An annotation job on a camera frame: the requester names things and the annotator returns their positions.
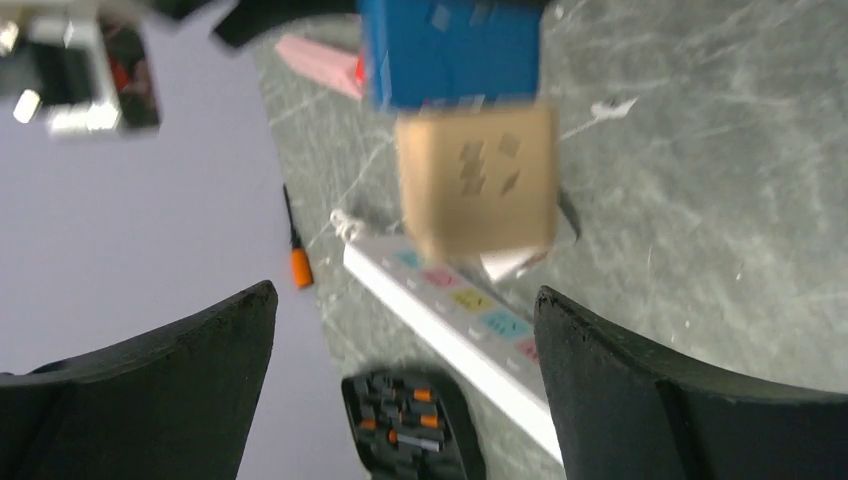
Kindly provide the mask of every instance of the brown cardboard cube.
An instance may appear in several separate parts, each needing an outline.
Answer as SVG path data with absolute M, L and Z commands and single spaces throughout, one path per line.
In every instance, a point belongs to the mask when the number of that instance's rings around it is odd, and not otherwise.
M 556 119 L 544 105 L 399 116 L 404 222 L 426 258 L 456 260 L 552 244 Z

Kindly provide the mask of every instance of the electronic component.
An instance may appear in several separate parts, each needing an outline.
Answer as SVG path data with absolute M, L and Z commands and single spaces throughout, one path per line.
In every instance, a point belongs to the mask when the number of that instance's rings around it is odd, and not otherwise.
M 468 406 L 447 375 L 374 370 L 342 380 L 342 397 L 359 458 L 373 478 L 486 478 Z M 416 414 L 420 405 L 433 414 Z
M 14 28 L 10 20 L 0 26 L 0 96 L 17 97 L 19 122 L 44 119 L 62 136 L 159 125 L 151 68 L 132 22 L 59 7 L 22 18 Z

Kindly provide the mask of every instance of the floor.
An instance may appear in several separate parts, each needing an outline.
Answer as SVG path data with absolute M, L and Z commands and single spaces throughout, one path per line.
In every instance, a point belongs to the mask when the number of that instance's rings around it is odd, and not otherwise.
M 848 10 L 831 0 L 562 0 L 543 95 L 560 107 L 561 186 L 580 240 L 496 290 L 540 285 L 682 353 L 848 392 Z M 348 20 L 295 31 L 355 51 Z M 341 265 L 341 207 L 399 220 L 392 119 L 296 77 L 269 38 L 262 94 L 343 373 L 444 363 Z M 592 104 L 635 102 L 624 118 Z M 492 480 L 562 467 L 463 384 Z

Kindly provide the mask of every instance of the pink object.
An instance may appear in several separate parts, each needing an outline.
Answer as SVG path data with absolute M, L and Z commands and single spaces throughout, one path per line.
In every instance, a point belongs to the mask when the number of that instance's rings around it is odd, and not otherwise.
M 276 49 L 299 75 L 362 100 L 362 87 L 356 81 L 356 55 L 291 34 L 283 35 Z

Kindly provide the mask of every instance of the power strip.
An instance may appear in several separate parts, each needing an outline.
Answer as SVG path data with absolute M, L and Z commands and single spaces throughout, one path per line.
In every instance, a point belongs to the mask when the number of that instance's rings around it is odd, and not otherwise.
M 344 265 L 562 463 L 528 322 L 452 268 L 425 264 L 402 235 L 354 239 Z

